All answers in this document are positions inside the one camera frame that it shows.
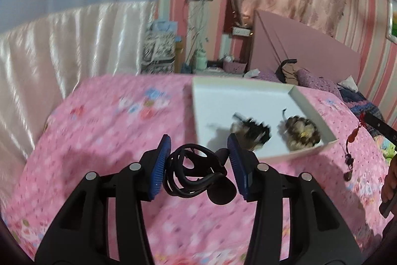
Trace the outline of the person's right hand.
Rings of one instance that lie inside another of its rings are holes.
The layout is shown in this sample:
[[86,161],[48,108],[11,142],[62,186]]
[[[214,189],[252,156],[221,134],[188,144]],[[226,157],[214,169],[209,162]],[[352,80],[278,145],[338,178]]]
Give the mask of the person's right hand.
[[382,202],[388,202],[394,197],[394,190],[396,190],[397,177],[396,177],[397,165],[396,156],[390,162],[388,168],[388,174],[384,179],[384,185],[381,191]]

